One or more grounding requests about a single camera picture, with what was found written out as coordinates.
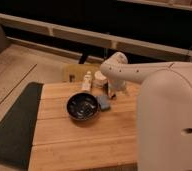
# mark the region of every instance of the carpet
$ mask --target carpet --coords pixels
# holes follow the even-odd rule
[[[28,169],[41,90],[29,83],[0,122],[0,163]]]

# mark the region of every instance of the wooden table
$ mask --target wooden table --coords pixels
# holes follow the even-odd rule
[[[111,110],[93,119],[73,121],[68,99],[81,83],[45,84],[31,151],[29,170],[136,170],[136,95],[139,86],[128,84],[128,94],[117,93]],[[93,88],[94,95],[102,90]]]

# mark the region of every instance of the black bowl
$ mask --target black bowl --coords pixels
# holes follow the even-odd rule
[[[67,111],[71,118],[84,121],[92,118],[99,109],[97,99],[88,93],[73,95],[67,102]]]

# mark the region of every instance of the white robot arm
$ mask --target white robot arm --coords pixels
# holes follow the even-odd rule
[[[100,69],[113,82],[141,83],[139,171],[192,171],[192,63],[127,64],[117,52]]]

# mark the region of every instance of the small white bottle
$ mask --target small white bottle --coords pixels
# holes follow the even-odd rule
[[[84,75],[83,78],[81,90],[85,92],[90,92],[91,87],[92,87],[92,74],[90,71],[87,71],[87,74]]]

